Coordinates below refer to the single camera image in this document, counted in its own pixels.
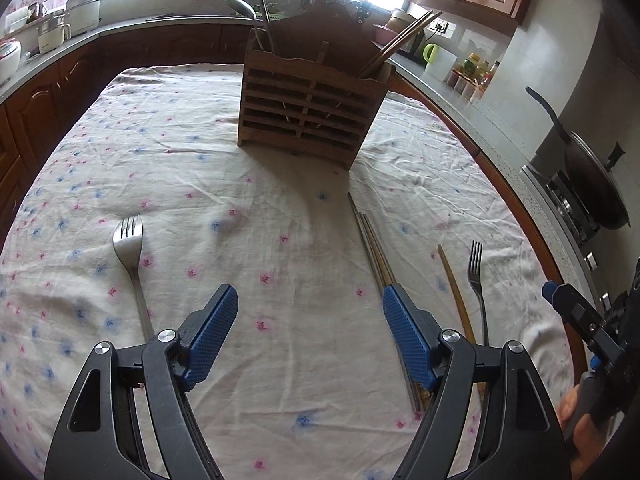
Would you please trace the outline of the right hand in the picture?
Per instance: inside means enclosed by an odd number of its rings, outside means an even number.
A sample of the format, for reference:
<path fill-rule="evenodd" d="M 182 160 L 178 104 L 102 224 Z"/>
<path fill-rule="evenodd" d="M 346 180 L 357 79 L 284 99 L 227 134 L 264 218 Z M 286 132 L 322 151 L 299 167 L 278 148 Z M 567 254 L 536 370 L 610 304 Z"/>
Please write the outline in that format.
<path fill-rule="evenodd" d="M 579 387 L 575 386 L 567 391 L 556 408 L 556 416 L 562 429 L 574 414 L 578 402 L 578 390 Z M 606 432 L 594 424 L 589 414 L 585 414 L 574 428 L 573 441 L 577 452 L 570 460 L 570 470 L 572 478 L 579 479 L 602 453 Z"/>

